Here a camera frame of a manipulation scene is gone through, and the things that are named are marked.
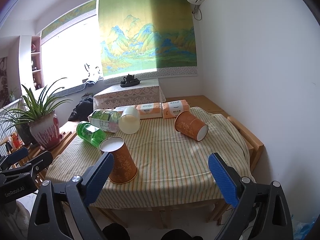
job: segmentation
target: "screw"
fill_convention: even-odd
[[[275,187],[280,187],[280,182],[275,180],[275,181],[273,182],[273,186],[275,186]]]
[[[81,177],[79,175],[72,177],[73,182],[78,182],[80,179],[81,179]]]
[[[250,179],[248,178],[248,177],[242,177],[241,178],[241,181],[243,182],[243,183],[250,183]]]
[[[48,186],[49,183],[50,183],[50,181],[46,179],[44,182],[42,182],[42,185],[43,185],[43,186]]]

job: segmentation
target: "overturned paper cup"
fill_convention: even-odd
[[[174,121],[176,131],[196,140],[201,141],[208,133],[209,127],[189,111],[180,113]]]
[[[109,175],[109,179],[116,184],[124,184],[134,179],[138,173],[131,154],[121,137],[110,137],[100,144],[101,154],[110,152],[115,163]]]
[[[140,113],[135,107],[124,109],[119,119],[119,128],[125,134],[136,133],[140,128]]]

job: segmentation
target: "clear plastic bottle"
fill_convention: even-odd
[[[120,117],[116,111],[97,109],[92,113],[90,123],[105,132],[118,132]]]
[[[99,147],[100,144],[106,139],[106,134],[101,129],[93,126],[89,122],[82,121],[77,125],[77,135],[93,146]]]

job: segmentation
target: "red vase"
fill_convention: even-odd
[[[54,111],[31,122],[29,126],[32,136],[44,149],[50,149],[59,144],[59,121]]]

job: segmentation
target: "brown paper cup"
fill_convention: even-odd
[[[201,141],[208,133],[209,127],[189,111],[180,113],[174,121],[176,131],[186,136]]]
[[[101,154],[110,152],[113,154],[115,163],[109,175],[109,179],[116,184],[124,184],[134,179],[138,173],[131,154],[121,137],[110,137],[100,144]]]

